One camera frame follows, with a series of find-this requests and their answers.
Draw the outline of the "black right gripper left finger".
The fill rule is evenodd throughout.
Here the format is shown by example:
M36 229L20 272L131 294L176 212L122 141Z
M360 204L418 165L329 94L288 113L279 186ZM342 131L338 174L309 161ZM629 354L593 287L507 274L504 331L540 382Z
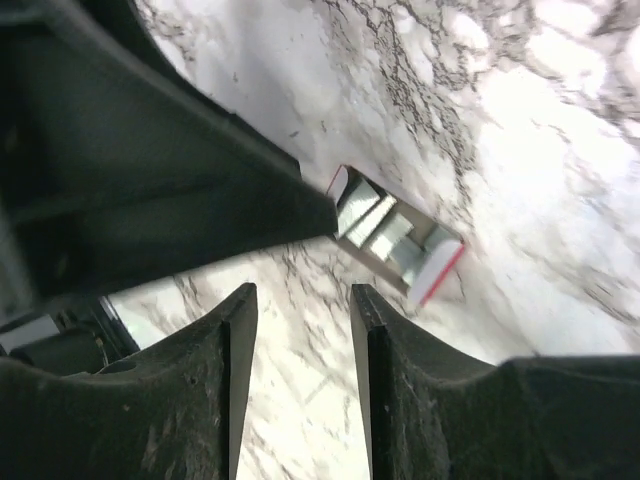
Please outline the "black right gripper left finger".
M258 322L245 283L199 320L96 374L1 364L5 479L232 479Z

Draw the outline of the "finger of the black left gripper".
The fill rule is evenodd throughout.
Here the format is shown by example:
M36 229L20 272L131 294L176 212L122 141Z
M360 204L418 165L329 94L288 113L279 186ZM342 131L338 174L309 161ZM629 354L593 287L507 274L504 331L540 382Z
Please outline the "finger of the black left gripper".
M105 295L324 236L297 161L184 80L131 1L1 5L1 296Z

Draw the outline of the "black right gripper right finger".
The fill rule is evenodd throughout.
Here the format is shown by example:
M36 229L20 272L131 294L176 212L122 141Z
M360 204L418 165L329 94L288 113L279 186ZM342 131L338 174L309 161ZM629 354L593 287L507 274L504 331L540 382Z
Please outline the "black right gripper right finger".
M374 479L635 479L635 356L494 366L431 335L371 286L350 318Z

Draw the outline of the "staple box tray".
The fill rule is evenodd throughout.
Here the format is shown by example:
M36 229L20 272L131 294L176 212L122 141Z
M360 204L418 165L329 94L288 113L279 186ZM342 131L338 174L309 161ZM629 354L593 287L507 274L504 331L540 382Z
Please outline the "staple box tray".
M425 305L465 252L461 237L383 188L340 166L327 188L338 215L333 240L414 305Z

